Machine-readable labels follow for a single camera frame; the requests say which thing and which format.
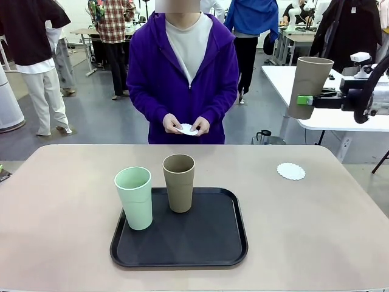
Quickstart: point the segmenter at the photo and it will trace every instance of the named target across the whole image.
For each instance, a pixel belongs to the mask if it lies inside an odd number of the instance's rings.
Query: black pants
[[[242,74],[238,85],[239,93],[249,92],[251,78],[253,77],[254,61],[258,38],[235,38],[233,41],[238,57],[239,74]]]
[[[116,96],[122,96],[123,90],[127,90],[127,70],[124,61],[123,43],[104,44],[107,59],[111,65],[112,79]]]

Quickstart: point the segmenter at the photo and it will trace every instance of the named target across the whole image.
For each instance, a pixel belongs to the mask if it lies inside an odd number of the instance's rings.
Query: table leg
[[[280,130],[280,137],[282,139],[285,140],[285,137],[286,137],[286,129],[287,129],[287,125],[289,123],[289,115],[287,114],[287,108],[285,110],[285,114],[284,114],[284,117],[283,117],[283,120],[282,120],[282,124],[281,124],[281,130]]]
[[[282,55],[282,65],[286,64],[288,45],[289,45],[289,39],[285,38],[284,52],[283,52],[283,55]]]
[[[292,48],[291,48],[291,59],[289,60],[289,65],[290,65],[290,66],[292,66],[295,48],[296,48],[296,42],[293,42],[293,46],[292,46]]]
[[[7,60],[7,56],[5,55],[4,48],[2,47],[1,40],[0,40],[0,51],[1,51],[2,59],[4,60],[4,65],[5,65],[6,72],[7,71],[11,71],[10,65],[8,63],[8,60]]]
[[[85,55],[86,55],[86,61],[88,62],[89,65],[89,72],[86,74],[87,77],[91,76],[94,72],[97,71],[97,68],[93,68],[93,65],[91,63],[91,56],[89,55],[88,51],[88,46],[85,43],[85,38],[84,35],[81,34],[81,40],[83,42],[84,50],[85,50]]]
[[[323,141],[325,133],[326,133],[326,131],[322,131],[322,134],[320,135],[320,139],[318,140],[318,143],[315,143],[316,145],[321,145],[322,144],[322,141]]]
[[[342,163],[348,148],[351,144],[351,141],[353,140],[354,132],[346,132],[345,136],[342,139],[342,143],[340,144],[338,153],[336,154],[336,158]]]

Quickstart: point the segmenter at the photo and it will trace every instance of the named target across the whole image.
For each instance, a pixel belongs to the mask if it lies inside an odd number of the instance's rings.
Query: white pants
[[[57,125],[67,128],[69,122],[65,113],[57,70],[53,68],[45,73],[22,74],[22,77],[27,84],[32,103],[39,117],[40,127],[37,134],[50,135],[50,108],[45,95],[49,99]]]
[[[385,58],[388,49],[389,49],[389,34],[382,31],[382,46],[378,45],[376,63],[381,62],[381,60]]]

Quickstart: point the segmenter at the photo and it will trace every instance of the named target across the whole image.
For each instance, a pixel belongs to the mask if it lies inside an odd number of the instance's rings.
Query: plaid shirt
[[[104,17],[97,27],[102,42],[107,44],[124,42],[126,38],[124,14],[134,10],[134,4],[129,0],[105,0],[104,9]]]

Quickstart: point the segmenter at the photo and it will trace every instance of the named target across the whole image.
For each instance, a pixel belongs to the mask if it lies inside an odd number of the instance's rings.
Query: white robot
[[[25,123],[23,113],[0,64],[0,133],[15,130]]]

